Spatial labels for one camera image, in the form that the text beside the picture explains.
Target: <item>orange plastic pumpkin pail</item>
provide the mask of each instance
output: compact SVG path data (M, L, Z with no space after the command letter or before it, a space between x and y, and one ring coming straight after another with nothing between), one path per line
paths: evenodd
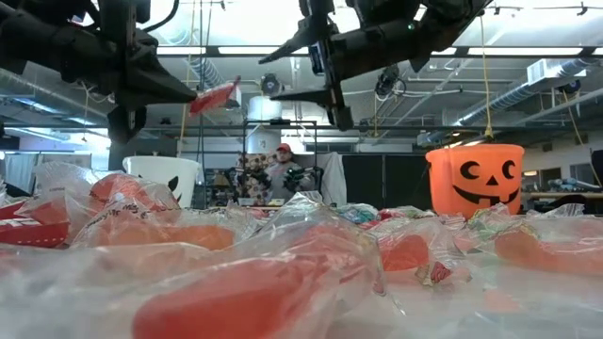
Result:
M519 212L524 149L516 145L475 145L427 153L433 209L438 214L475 211L499 202Z

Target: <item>man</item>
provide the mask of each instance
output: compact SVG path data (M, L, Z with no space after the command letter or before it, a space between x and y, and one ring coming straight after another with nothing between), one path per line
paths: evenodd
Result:
M293 162L293 153L291 147L288 144L282 143L276 149L276 162L272 163L267 169L266 174L269 176L271 181L271 195L269 201L272 199L284 199L288 202L295 192L312 190L314 189L314 183L307 177L302 178L299 184L295 187L285 187L285 179L287 177L288 170L301 170L302 167Z

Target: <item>red candy wrapper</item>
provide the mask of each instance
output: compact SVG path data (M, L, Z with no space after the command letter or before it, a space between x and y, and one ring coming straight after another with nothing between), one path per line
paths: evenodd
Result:
M206 90L200 93L192 103L190 103L190 117L198 117L209 109L218 108L221 105L226 104L228 98L230 98L233 91L241 81L241 77L238 76L235 82L217 86L213 89Z

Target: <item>white bucket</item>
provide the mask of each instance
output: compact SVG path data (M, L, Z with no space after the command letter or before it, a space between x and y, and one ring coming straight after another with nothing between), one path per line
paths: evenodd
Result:
M165 184L180 207L190 207L201 165L198 162L166 156L129 156L123 160L126 173Z

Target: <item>red cap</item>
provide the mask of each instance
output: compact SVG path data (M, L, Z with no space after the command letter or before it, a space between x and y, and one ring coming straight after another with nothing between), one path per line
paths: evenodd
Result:
M291 153L291 146L289 146L289 144L282 143L276 148L276 151L287 151Z

